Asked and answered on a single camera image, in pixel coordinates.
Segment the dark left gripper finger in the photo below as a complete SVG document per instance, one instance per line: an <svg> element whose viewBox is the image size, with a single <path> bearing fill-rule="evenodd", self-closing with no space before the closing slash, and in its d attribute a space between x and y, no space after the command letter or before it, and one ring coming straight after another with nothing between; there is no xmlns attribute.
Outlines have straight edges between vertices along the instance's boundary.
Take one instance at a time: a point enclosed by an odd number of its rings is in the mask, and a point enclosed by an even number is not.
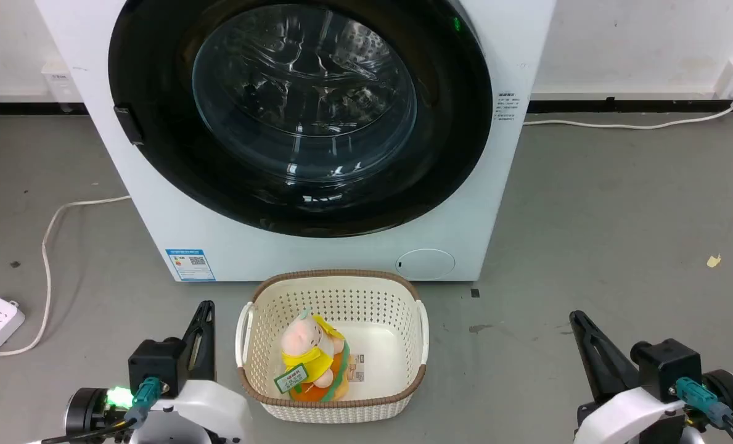
<svg viewBox="0 0 733 444"><path fill-rule="evenodd" d="M216 381L216 306L212 301L203 301L198 311L197 378Z"/></svg>
<svg viewBox="0 0 733 444"><path fill-rule="evenodd" d="M192 380L207 378L205 326L207 322L207 302L202 301L186 329L183 341L186 343L187 377Z"/></svg>

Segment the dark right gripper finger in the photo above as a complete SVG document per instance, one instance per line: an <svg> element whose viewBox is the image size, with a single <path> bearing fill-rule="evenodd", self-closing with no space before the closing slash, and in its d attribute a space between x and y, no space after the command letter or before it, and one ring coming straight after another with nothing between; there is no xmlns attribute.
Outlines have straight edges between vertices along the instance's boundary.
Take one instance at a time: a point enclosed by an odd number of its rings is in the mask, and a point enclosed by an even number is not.
<svg viewBox="0 0 733 444"><path fill-rule="evenodd" d="M613 373L616 377L615 396L625 390L631 390L639 386L639 371L635 368L634 363L609 338L608 340L611 342L611 345L608 346L608 353L612 358Z"/></svg>
<svg viewBox="0 0 733 444"><path fill-rule="evenodd" d="M592 397L597 404L602 404L614 396L616 390L612 358L608 353L611 342L582 310L572 311L569 320Z"/></svg>

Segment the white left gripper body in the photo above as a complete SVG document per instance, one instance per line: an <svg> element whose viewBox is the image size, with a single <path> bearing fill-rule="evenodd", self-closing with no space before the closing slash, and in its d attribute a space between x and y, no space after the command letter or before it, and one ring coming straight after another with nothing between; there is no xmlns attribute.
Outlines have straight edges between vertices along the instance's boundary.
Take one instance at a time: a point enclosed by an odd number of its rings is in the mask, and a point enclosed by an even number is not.
<svg viewBox="0 0 733 444"><path fill-rule="evenodd" d="M160 399L130 443L253 443L253 419L242 395L215 381L190 380L177 397Z"/></svg>

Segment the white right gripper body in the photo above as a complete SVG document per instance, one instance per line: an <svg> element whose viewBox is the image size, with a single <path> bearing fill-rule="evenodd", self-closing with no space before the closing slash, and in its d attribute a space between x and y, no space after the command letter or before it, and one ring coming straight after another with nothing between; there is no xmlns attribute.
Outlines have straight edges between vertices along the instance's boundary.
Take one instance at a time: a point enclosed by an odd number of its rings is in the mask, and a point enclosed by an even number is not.
<svg viewBox="0 0 733 444"><path fill-rule="evenodd" d="M586 416L575 443L704 443L701 433L687 426L684 402L664 403L634 388L617 394Z"/></svg>

